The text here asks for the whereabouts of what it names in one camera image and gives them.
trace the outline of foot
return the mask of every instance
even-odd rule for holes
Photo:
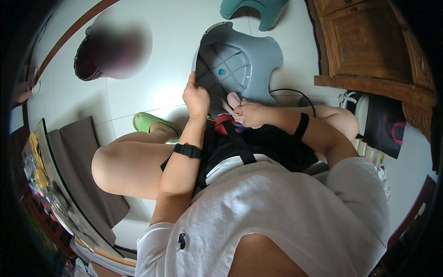
[[[136,126],[138,126],[139,121],[140,121],[140,117],[137,116],[137,117],[134,119],[134,122],[135,122]],[[149,127],[149,132],[150,132],[150,133],[151,133],[151,132],[154,132],[154,131],[156,131],[156,130],[159,130],[159,131],[165,132],[165,133],[167,134],[168,141],[176,140],[176,139],[177,139],[177,136],[178,136],[177,131],[175,131],[173,128],[170,128],[170,127],[166,126],[165,124],[154,123],[154,124],[152,124],[152,125]]]

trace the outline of glass table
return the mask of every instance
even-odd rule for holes
[[[34,133],[37,136],[38,148],[45,167],[49,186],[44,190],[45,198],[51,206],[57,221],[72,235],[81,241],[90,251],[105,252],[115,257],[123,258],[116,249],[94,228],[85,217],[70,194],[63,177],[61,176],[51,146],[47,139],[47,130],[44,118],[38,123]]]

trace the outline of pink cloth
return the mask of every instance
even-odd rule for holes
[[[228,103],[226,103],[225,100],[222,100],[223,103],[223,108],[232,115],[232,117],[234,118],[235,121],[237,121],[238,123],[243,124],[243,122],[245,121],[245,117],[242,116],[241,114],[235,113],[234,109],[237,108],[238,106],[240,106],[241,104],[241,100],[240,97],[237,95],[237,93],[235,92],[231,92],[228,94],[228,96],[226,97],[226,99],[228,100]],[[258,129],[263,125],[257,126],[257,127],[252,127],[253,129]]]

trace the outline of yellow cloth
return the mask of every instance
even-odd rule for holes
[[[49,186],[49,181],[46,177],[46,171],[42,157],[40,156],[39,141],[37,140],[37,135],[34,132],[29,135],[29,142],[31,144],[32,153],[34,154],[35,161],[37,162],[37,172],[35,173],[34,178],[40,188],[44,189]]]

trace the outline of hand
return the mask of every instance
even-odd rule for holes
[[[240,106],[234,109],[234,112],[245,118],[243,121],[243,126],[258,127],[266,124],[266,117],[269,115],[268,109],[272,108],[258,103],[248,102],[247,100],[243,99]]]
[[[189,75],[188,83],[183,91],[183,100],[189,110],[189,118],[203,117],[209,112],[209,93],[203,87],[195,87],[195,71]]]

